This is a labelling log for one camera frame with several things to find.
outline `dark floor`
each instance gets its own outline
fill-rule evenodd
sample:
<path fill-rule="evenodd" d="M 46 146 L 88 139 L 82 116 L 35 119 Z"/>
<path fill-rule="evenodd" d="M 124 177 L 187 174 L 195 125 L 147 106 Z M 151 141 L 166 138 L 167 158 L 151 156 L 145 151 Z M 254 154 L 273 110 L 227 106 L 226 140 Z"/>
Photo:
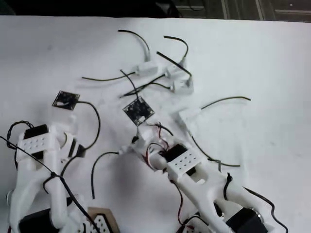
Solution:
<path fill-rule="evenodd" d="M 0 0 L 0 15 L 311 22 L 311 0 Z"/>
<path fill-rule="evenodd" d="M 185 18 L 311 22 L 311 0 L 173 0 Z"/>

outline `white table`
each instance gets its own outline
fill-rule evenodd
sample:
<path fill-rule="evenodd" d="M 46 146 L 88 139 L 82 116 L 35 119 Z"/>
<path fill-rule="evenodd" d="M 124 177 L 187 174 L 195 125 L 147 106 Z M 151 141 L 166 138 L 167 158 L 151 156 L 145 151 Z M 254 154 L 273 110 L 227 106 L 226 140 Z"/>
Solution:
<path fill-rule="evenodd" d="M 86 159 L 66 172 L 73 192 L 89 206 L 110 208 L 123 233 L 174 232 L 179 195 L 166 175 L 153 173 L 135 155 L 103 158 L 96 167 L 96 199 L 91 201 L 90 170 L 102 152 L 127 145 L 136 133 L 122 108 L 134 97 L 119 99 L 132 89 L 128 80 L 110 83 L 81 81 L 81 76 L 113 78 L 143 61 L 143 50 L 132 35 L 142 35 L 162 67 L 161 51 L 180 59 L 184 46 L 163 38 L 171 35 L 189 44 L 188 63 L 195 93 L 176 96 L 157 86 L 142 96 L 159 119 L 183 137 L 174 113 L 232 95 L 251 102 L 229 101 L 206 109 L 194 128 L 197 141 L 215 158 L 241 162 L 239 182 L 276 205 L 276 216 L 290 232 L 308 232 L 310 218 L 311 25 L 193 19 L 132 19 L 97 17 L 0 17 L 0 131 L 19 120 L 47 123 L 59 90 L 81 94 L 102 117 L 99 142 Z M 133 78 L 135 84 L 152 79 Z M 83 145 L 93 139 L 97 121 L 88 106 L 77 106 Z M 18 126 L 12 141 L 24 130 Z M 13 189 L 13 151 L 0 143 L 1 232 L 7 229 L 5 195 Z M 44 194 L 39 195 L 41 203 Z M 182 218 L 192 205 L 187 201 Z"/>

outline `small square circuit board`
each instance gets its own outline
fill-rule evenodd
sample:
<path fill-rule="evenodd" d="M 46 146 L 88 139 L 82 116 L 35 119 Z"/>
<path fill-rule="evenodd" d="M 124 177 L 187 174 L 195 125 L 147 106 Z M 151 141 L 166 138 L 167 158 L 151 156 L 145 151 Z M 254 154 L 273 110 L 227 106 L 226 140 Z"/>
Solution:
<path fill-rule="evenodd" d="M 136 126 L 139 126 L 145 122 L 155 113 L 142 97 L 135 99 L 125 108 L 123 108 L 123 111 L 128 115 L 128 117 Z"/>
<path fill-rule="evenodd" d="M 59 91 L 52 106 L 57 107 L 57 108 L 73 110 L 79 100 L 79 97 L 80 95 L 78 94 L 73 94 L 73 93 L 65 92 L 65 91 Z"/>

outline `white plastic connector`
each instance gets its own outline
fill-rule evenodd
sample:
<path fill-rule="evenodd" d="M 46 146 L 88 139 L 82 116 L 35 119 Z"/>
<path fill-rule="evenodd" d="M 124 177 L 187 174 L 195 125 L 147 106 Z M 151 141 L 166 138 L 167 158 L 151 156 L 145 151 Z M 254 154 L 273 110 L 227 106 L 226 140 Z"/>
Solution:
<path fill-rule="evenodd" d="M 193 78 L 187 74 L 173 81 L 172 91 L 175 94 L 190 95 L 194 92 Z"/>
<path fill-rule="evenodd" d="M 158 65 L 154 61 L 147 61 L 138 65 L 135 69 L 135 73 L 139 76 L 152 76 L 157 74 Z"/>
<path fill-rule="evenodd" d="M 187 60 L 186 58 L 183 58 L 181 60 L 181 62 L 179 63 L 180 66 L 182 66 L 183 68 L 187 69 Z M 170 65 L 166 68 L 165 71 L 165 76 L 171 80 L 176 80 L 178 78 L 181 78 L 185 75 L 186 73 L 181 70 L 179 67 L 175 66 L 175 65 Z"/>
<path fill-rule="evenodd" d="M 200 114 L 200 108 L 187 108 L 180 111 L 177 114 L 177 123 L 181 126 L 182 130 L 186 130 L 190 135 L 193 134 L 191 132 L 191 125 L 194 122 L 195 118 Z"/>

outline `black cable tie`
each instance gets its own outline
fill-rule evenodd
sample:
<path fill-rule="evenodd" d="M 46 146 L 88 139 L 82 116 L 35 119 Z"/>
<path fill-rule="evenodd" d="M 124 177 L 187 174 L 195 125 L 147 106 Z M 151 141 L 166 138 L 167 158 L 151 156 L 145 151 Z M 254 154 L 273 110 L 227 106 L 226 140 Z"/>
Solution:
<path fill-rule="evenodd" d="M 232 176 L 230 175 L 230 173 L 228 172 L 227 174 L 227 182 L 225 183 L 225 186 L 224 186 L 224 199 L 225 200 L 228 200 L 227 198 L 227 189 L 228 189 L 228 186 L 230 184 L 230 182 L 233 180 Z"/>
<path fill-rule="evenodd" d="M 57 177 L 57 174 L 56 174 L 55 172 L 51 172 L 51 176 L 50 176 L 49 178 L 47 178 L 47 179 L 43 182 L 43 184 L 42 184 L 43 189 L 44 189 L 44 191 L 45 191 L 47 194 L 49 194 L 49 193 L 48 193 L 48 191 L 47 191 L 46 188 L 45 188 L 45 184 L 46 184 L 47 182 L 49 182 L 50 180 L 54 179 L 55 177 Z"/>

